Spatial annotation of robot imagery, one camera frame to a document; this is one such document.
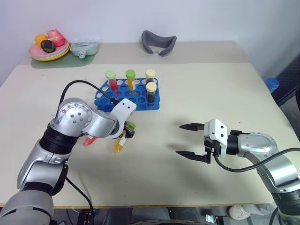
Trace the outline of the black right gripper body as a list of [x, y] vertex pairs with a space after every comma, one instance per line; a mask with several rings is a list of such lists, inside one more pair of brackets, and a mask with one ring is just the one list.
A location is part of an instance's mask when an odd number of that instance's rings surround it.
[[216, 157], [220, 156], [221, 146], [219, 141], [207, 138], [204, 140], [204, 146], [207, 156], [211, 156], [211, 154]]

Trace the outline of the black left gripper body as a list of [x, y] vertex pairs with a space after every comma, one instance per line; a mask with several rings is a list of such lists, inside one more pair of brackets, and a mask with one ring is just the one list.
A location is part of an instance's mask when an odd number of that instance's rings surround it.
[[135, 134], [135, 124], [129, 121], [126, 121], [124, 124], [125, 137], [132, 138]]

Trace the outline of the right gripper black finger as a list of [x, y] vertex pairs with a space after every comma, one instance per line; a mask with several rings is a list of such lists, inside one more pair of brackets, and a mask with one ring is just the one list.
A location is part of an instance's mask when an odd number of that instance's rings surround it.
[[179, 128], [185, 129], [185, 130], [191, 130], [191, 131], [198, 131], [198, 130], [204, 130], [205, 124], [202, 123], [189, 123], [180, 125]]
[[202, 156], [190, 151], [176, 151], [176, 153], [193, 161], [205, 162], [207, 164], [210, 164], [210, 154], [205, 154]]

